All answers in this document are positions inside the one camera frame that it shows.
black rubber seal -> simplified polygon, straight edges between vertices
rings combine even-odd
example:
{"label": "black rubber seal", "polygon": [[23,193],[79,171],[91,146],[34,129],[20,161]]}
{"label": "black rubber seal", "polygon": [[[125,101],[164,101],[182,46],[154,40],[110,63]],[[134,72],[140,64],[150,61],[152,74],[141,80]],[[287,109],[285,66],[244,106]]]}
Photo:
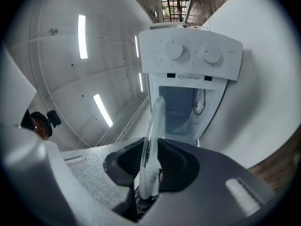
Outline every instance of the black rubber seal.
{"label": "black rubber seal", "polygon": [[199,162],[194,155],[161,138],[158,139],[158,160],[163,172],[159,192],[181,191],[188,187],[199,173]]}
{"label": "black rubber seal", "polygon": [[[143,143],[144,138],[106,157],[103,167],[114,183],[120,186],[133,186],[140,170]],[[197,159],[161,138],[158,139],[158,160],[163,173],[159,192],[181,191],[198,175],[200,166]]]}
{"label": "black rubber seal", "polygon": [[140,170],[144,138],[109,154],[103,163],[104,171],[114,183],[131,186]]}

warning label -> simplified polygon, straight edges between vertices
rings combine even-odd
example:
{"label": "warning label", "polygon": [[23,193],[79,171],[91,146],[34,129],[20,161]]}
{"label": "warning label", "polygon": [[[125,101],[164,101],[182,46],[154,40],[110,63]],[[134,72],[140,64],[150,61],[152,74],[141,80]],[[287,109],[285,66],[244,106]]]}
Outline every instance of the warning label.
{"label": "warning label", "polygon": [[180,80],[193,80],[193,81],[200,81],[204,79],[202,75],[197,75],[197,74],[180,74],[177,77]]}
{"label": "warning label", "polygon": [[197,75],[187,75],[187,76],[185,77],[185,79],[187,79],[187,80],[195,80],[195,81],[198,81],[198,80],[201,80],[202,77],[201,77],[201,76],[197,76]]}

textured gray surface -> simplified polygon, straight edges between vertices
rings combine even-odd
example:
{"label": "textured gray surface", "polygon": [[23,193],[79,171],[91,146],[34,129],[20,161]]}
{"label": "textured gray surface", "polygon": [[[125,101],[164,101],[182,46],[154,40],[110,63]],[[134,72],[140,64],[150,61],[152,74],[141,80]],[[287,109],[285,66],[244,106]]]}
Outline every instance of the textured gray surface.
{"label": "textured gray surface", "polygon": [[104,159],[108,154],[139,139],[134,138],[111,145],[62,152],[62,157],[67,160],[70,170],[82,186],[103,206],[113,209],[121,202],[126,201],[129,188],[118,186],[109,178],[103,168]]}
{"label": "textured gray surface", "polygon": [[46,225],[134,225],[93,198],[55,143],[32,131],[0,126],[0,164],[26,207]]}
{"label": "textured gray surface", "polygon": [[243,211],[225,186],[231,178],[242,180],[263,205],[274,197],[273,190],[264,181],[229,157],[186,143],[166,141],[194,155],[200,170],[197,178],[184,190],[160,193],[141,224],[223,226],[244,219]]}

control panel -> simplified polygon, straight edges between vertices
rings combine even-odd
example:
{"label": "control panel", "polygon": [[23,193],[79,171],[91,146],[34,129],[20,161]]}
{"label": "control panel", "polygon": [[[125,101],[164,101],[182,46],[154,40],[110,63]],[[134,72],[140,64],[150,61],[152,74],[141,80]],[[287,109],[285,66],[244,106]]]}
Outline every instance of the control panel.
{"label": "control panel", "polygon": [[243,45],[214,32],[164,28],[139,34],[144,73],[192,73],[237,81]]}

ceiling light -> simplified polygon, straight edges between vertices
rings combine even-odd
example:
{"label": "ceiling light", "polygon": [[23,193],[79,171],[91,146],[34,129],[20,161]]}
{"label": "ceiling light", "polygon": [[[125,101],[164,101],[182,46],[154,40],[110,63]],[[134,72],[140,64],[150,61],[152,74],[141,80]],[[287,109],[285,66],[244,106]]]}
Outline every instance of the ceiling light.
{"label": "ceiling light", "polygon": [[137,36],[135,35],[136,55],[139,58]]}
{"label": "ceiling light", "polygon": [[79,15],[79,26],[78,26],[78,36],[79,36],[79,56],[81,59],[88,58],[87,48],[86,48],[86,16]]}
{"label": "ceiling light", "polygon": [[141,92],[143,92],[141,73],[139,73],[139,80],[140,80],[140,89],[141,89]]}
{"label": "ceiling light", "polygon": [[105,110],[105,107],[103,106],[103,102],[102,102],[99,94],[94,95],[93,99],[95,100],[95,103],[96,103],[100,113],[103,115],[105,122],[108,124],[109,127],[111,127],[113,125],[113,122],[111,121],[107,111]]}

